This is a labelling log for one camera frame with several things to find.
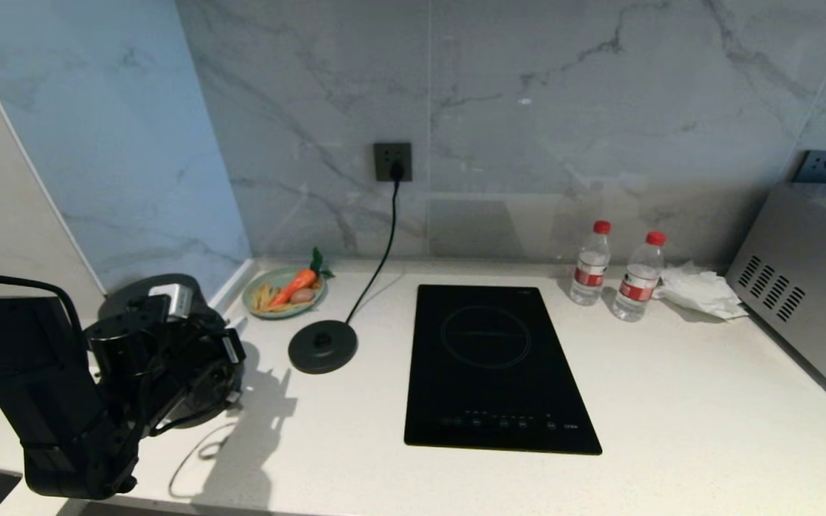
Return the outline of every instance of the green plate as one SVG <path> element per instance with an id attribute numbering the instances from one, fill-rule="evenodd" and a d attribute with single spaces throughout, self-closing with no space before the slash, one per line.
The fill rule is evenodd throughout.
<path id="1" fill-rule="evenodd" d="M 319 279 L 321 279 L 321 288 L 319 288 L 317 294 L 315 294 L 314 302 L 310 305 L 292 308 L 292 310 L 286 310 L 285 312 L 266 313 L 253 310 L 253 291 L 258 290 L 258 288 L 262 287 L 264 283 L 269 283 L 271 288 L 283 288 L 288 285 L 289 282 L 292 281 L 292 278 L 294 278 L 295 275 L 302 270 L 302 267 L 286 267 L 276 269 L 275 271 L 266 273 L 251 281 L 250 285 L 247 285 L 247 288 L 245 288 L 244 292 L 242 292 L 242 303 L 244 303 L 244 307 L 247 308 L 250 314 L 257 316 L 260 319 L 288 319 L 289 317 L 296 316 L 303 311 L 311 310 L 311 308 L 317 307 L 318 303 L 323 300 L 325 296 L 327 296 L 327 278 L 323 275 L 319 277 Z"/>

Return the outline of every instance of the cooktop burner ring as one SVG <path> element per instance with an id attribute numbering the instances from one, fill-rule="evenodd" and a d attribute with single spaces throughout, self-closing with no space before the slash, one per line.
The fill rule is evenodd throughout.
<path id="1" fill-rule="evenodd" d="M 461 350 L 455 349 L 455 344 L 450 342 L 449 339 L 449 323 L 450 321 L 455 320 L 456 317 L 461 316 L 461 314 L 465 313 L 468 310 L 485 310 L 489 312 L 496 312 L 498 316 L 505 317 L 507 320 L 512 321 L 521 331 L 521 333 L 506 333 L 505 331 L 479 331 L 479 330 L 469 330 L 469 331 L 461 331 L 461 333 L 452 333 L 450 334 L 452 337 L 455 335 L 462 335 L 466 337 L 485 337 L 485 338 L 502 338 L 502 339 L 509 339 L 509 340 L 522 340 L 521 348 L 515 349 L 515 353 L 508 353 L 508 356 L 503 357 L 502 360 L 486 360 L 486 359 L 476 359 L 475 357 L 468 357 L 464 353 L 461 353 Z M 503 310 L 503 308 L 499 307 L 488 307 L 482 305 L 471 305 L 467 307 L 460 308 L 455 312 L 452 312 L 445 320 L 442 321 L 442 327 L 440 328 L 440 334 L 442 334 L 442 344 L 445 346 L 445 349 L 448 350 L 448 353 L 455 357 L 461 362 L 466 363 L 466 365 L 473 366 L 473 367 L 480 367 L 482 369 L 504 369 L 505 367 L 514 366 L 516 363 L 521 362 L 524 360 L 525 356 L 528 356 L 528 352 L 531 350 L 531 333 L 528 331 L 528 326 L 525 326 L 525 323 L 518 319 L 514 314 L 507 310 Z"/>

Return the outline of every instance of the potato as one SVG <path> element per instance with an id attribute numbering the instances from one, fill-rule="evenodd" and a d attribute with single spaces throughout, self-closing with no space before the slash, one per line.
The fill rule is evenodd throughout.
<path id="1" fill-rule="evenodd" d="M 314 290 L 311 288 L 302 288 L 301 290 L 296 290 L 295 294 L 292 294 L 292 297 L 289 298 L 290 303 L 307 303 L 308 301 L 314 300 Z"/>

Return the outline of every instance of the electrical socket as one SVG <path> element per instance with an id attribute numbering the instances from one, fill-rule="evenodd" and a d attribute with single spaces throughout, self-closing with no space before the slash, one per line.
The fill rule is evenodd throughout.
<path id="1" fill-rule="evenodd" d="M 826 185 L 826 150 L 809 150 L 793 183 L 824 183 Z"/>
<path id="2" fill-rule="evenodd" d="M 401 181 L 413 181 L 413 146 L 409 143 L 376 143 L 374 144 L 374 178 L 377 181 L 393 183 L 391 166 L 394 161 L 400 160 L 404 167 L 404 177 Z"/>

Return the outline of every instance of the induction cooktop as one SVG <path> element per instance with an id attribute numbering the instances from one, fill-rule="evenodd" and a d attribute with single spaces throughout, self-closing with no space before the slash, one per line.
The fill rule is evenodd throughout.
<path id="1" fill-rule="evenodd" d="M 540 290 L 419 286 L 404 443 L 601 454 Z"/>

